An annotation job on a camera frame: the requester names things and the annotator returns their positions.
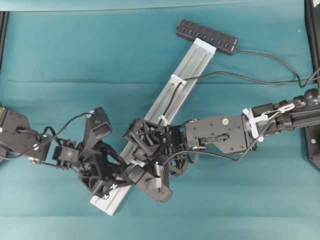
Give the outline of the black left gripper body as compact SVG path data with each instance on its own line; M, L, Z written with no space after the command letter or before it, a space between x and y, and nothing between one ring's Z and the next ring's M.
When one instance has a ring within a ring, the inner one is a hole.
M72 169L79 180L100 179L100 141L84 140L76 143L70 139L57 140L52 159L62 170Z

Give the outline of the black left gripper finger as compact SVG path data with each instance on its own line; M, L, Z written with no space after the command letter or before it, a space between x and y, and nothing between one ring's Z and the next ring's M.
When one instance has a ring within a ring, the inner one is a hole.
M125 170L129 165L116 152L116 150L102 140L100 140L95 146L102 154L102 172L106 174L109 179L128 180L129 178L125 173Z
M113 176L100 177L98 175L80 174L79 180L93 196L101 199L107 199L112 190L128 185L127 180L114 178Z

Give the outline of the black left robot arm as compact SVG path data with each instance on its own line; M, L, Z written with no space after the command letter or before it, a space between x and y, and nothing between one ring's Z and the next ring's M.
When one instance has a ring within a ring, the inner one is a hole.
M110 191L133 184L126 175L128 167L115 149L103 141L112 133L112 126L102 107L97 107L86 116L83 141L76 143L58 137L52 126L46 126L42 133L31 128L28 118L6 107L0 109L0 158L15 159L27 156L34 164L44 164L52 141L57 145L52 159L54 168L73 169L78 179L92 195L102 199Z

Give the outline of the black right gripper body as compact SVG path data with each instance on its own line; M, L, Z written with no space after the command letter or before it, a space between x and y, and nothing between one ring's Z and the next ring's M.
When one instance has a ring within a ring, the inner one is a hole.
M159 148L157 150L157 159L166 160L175 153L186 151L186 133L181 129L184 124L158 126L157 138Z

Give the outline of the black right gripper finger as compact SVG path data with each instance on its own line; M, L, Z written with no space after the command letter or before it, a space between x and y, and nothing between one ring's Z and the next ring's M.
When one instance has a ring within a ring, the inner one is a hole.
M190 163L187 153L173 154L168 162L168 174L174 177L182 176Z
M134 144L137 149L133 156L139 160L148 160L160 147L160 136L164 128L143 118L134 119L123 137Z

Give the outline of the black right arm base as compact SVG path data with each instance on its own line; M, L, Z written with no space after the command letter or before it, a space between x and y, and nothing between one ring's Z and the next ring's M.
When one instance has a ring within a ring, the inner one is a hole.
M307 158L318 170L320 169L320 125L305 128Z

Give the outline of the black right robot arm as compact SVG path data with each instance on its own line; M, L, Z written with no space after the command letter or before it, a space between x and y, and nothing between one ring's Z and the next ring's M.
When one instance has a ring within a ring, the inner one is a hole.
M135 119L124 137L136 147L133 157L144 166L130 164L127 176L137 182L145 173L163 180L181 176L208 146L219 149L218 157L230 160L232 154L243 158L257 149L265 136L310 127L320 122L320 90L308 89L292 100L246 108L241 115L191 119L179 124L155 124Z

